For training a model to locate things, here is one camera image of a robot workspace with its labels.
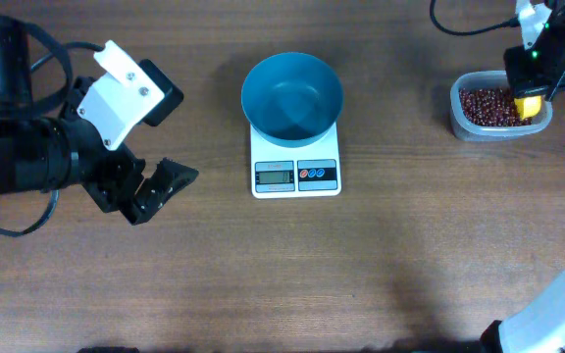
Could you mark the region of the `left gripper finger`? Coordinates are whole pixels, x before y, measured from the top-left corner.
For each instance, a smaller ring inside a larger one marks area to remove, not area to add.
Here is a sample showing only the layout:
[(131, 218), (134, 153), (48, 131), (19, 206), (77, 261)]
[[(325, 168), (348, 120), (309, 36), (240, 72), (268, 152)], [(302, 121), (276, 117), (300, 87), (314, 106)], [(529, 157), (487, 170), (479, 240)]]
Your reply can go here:
[(162, 159), (152, 177), (146, 178), (119, 211), (132, 226), (149, 222), (178, 192), (195, 182), (199, 172), (168, 158)]
[(141, 60), (138, 65), (164, 94), (142, 120), (148, 126), (158, 126), (182, 103), (184, 94), (151, 60)]

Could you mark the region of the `yellow measuring scoop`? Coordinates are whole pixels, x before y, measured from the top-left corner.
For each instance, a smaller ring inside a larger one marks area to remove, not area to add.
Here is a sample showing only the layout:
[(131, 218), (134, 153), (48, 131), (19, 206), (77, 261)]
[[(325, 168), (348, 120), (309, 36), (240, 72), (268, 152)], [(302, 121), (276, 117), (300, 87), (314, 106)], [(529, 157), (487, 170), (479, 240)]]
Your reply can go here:
[(540, 96), (515, 98), (514, 104), (520, 120), (523, 121), (536, 116), (540, 112), (542, 98)]

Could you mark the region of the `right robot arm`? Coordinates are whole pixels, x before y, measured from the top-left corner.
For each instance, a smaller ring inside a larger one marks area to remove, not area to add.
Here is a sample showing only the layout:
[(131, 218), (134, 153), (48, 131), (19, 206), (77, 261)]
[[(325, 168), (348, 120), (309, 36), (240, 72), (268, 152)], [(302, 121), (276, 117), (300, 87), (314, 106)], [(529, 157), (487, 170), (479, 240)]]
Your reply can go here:
[[(504, 54), (508, 83), (517, 98), (550, 103), (565, 91), (565, 1), (516, 3), (523, 44)], [(480, 338), (491, 352), (565, 352), (565, 269), (525, 309), (493, 322)]]

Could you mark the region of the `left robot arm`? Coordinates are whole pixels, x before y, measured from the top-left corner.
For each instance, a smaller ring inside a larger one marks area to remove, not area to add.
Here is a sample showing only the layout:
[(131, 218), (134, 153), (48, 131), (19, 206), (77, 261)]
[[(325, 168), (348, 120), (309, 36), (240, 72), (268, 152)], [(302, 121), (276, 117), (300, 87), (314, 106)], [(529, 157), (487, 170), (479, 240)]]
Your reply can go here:
[(62, 189), (81, 185), (105, 213), (140, 225), (198, 172), (163, 159), (151, 177), (125, 140), (157, 126), (182, 91), (150, 60), (135, 61), (113, 41), (93, 45), (101, 77), (74, 76), (73, 43), (0, 15), (0, 196), (39, 191), (49, 219)]

